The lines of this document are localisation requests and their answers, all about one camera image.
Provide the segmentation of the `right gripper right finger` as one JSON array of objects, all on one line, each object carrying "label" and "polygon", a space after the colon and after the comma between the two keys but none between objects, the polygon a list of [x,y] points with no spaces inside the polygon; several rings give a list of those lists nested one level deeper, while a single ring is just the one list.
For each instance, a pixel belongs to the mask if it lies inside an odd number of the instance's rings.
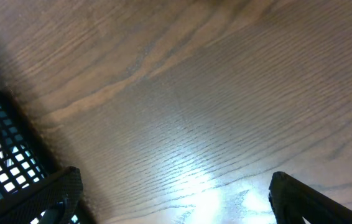
[{"label": "right gripper right finger", "polygon": [[278,224],[352,223],[352,210],[285,172],[275,172],[269,203]]}]

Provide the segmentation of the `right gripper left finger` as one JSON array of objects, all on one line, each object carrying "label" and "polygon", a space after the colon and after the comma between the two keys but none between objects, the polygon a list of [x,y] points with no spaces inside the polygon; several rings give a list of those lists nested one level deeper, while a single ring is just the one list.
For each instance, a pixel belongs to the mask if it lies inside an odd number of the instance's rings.
[{"label": "right gripper left finger", "polygon": [[80,170],[67,167],[0,199],[0,223],[30,223],[43,213],[39,223],[67,224],[82,192]]}]

